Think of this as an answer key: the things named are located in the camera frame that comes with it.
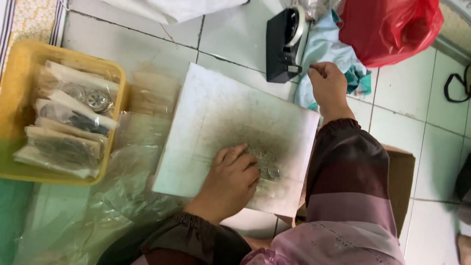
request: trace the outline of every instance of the white cutting board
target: white cutting board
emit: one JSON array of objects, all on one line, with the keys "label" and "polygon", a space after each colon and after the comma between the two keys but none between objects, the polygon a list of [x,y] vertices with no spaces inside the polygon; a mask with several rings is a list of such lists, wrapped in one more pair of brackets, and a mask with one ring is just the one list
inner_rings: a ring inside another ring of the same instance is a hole
[{"label": "white cutting board", "polygon": [[194,198],[213,156],[248,143],[282,178],[247,208],[295,216],[318,121],[317,112],[191,63],[152,190]]}]

